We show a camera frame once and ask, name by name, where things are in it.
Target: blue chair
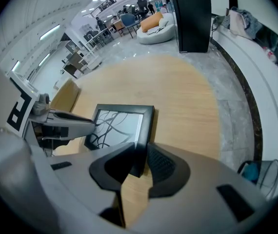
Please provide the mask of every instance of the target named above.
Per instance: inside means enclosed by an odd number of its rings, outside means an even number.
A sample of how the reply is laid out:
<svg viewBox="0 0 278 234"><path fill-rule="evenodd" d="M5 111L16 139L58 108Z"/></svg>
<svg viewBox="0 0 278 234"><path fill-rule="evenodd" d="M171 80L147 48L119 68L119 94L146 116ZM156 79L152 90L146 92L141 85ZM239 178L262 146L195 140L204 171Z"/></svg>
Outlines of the blue chair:
<svg viewBox="0 0 278 234"><path fill-rule="evenodd" d="M134 28L135 25L137 25L137 28L138 28L138 22L136 22L135 16L127 13L127 14L121 15L120 19L121 19L122 23L125 25L125 27L128 29L131 37L133 38L133 35L131 34L129 28L132 27L134 29L135 33L137 34L137 32Z"/></svg>

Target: ceiling light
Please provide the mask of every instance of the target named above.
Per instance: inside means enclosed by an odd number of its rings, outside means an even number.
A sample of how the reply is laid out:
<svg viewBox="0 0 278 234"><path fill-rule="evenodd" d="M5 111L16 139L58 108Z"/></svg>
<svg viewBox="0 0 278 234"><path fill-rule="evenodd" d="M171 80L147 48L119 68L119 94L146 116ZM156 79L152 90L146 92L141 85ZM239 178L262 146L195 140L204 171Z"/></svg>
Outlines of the ceiling light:
<svg viewBox="0 0 278 234"><path fill-rule="evenodd" d="M15 71L15 69L16 69L19 65L20 65L20 62L19 62L19 61L17 61L17 63L14 65L14 67L13 67L12 71Z"/></svg>
<svg viewBox="0 0 278 234"><path fill-rule="evenodd" d="M55 30L59 29L60 28L60 24L57 25L56 27L52 28L51 30L49 30L47 33L43 34L41 37L40 37L40 40L43 40L47 35L51 34L52 32L54 32Z"/></svg>
<svg viewBox="0 0 278 234"><path fill-rule="evenodd" d="M42 65L42 63L50 56L50 53L48 55L46 55L46 57L44 59L42 59L42 61L40 62L39 66Z"/></svg>

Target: wooden board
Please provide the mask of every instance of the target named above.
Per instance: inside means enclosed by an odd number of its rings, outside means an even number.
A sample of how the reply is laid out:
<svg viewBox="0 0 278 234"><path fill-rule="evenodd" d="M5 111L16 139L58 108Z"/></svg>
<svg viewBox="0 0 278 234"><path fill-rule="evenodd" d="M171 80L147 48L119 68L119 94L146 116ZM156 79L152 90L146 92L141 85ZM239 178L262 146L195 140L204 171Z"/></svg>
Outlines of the wooden board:
<svg viewBox="0 0 278 234"><path fill-rule="evenodd" d="M91 118L97 104L154 105L151 142L219 158L217 102L206 79L189 63L171 56L130 58L101 67L77 80L81 94L73 113ZM57 149L57 155L84 152L84 138ZM148 205L152 187L146 166L141 178L129 175L122 185L126 225Z"/></svg>

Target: orange cushion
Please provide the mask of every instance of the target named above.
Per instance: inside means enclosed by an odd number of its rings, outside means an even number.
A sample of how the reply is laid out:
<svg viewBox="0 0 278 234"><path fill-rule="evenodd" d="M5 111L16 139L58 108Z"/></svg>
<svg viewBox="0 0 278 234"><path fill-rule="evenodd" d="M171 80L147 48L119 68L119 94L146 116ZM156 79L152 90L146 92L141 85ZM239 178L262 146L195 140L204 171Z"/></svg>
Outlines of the orange cushion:
<svg viewBox="0 0 278 234"><path fill-rule="evenodd" d="M161 12L156 12L154 15L149 16L147 19L143 20L141 24L142 32L147 32L149 29L152 29L159 25L159 20L163 18Z"/></svg>

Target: white sofa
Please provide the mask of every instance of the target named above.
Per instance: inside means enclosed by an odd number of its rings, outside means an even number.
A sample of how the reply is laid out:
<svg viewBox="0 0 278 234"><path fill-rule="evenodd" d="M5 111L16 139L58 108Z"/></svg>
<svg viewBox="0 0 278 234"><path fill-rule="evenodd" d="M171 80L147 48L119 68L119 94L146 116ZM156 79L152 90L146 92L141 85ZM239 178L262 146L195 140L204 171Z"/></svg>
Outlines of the white sofa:
<svg viewBox="0 0 278 234"><path fill-rule="evenodd" d="M147 32L142 32L141 27L137 31L137 39L141 44L155 44L170 40L175 36L175 23L173 14L164 13L163 18L168 20L168 23L164 29L157 33L148 35L148 33L155 32L159 29L159 26L149 29Z"/></svg>

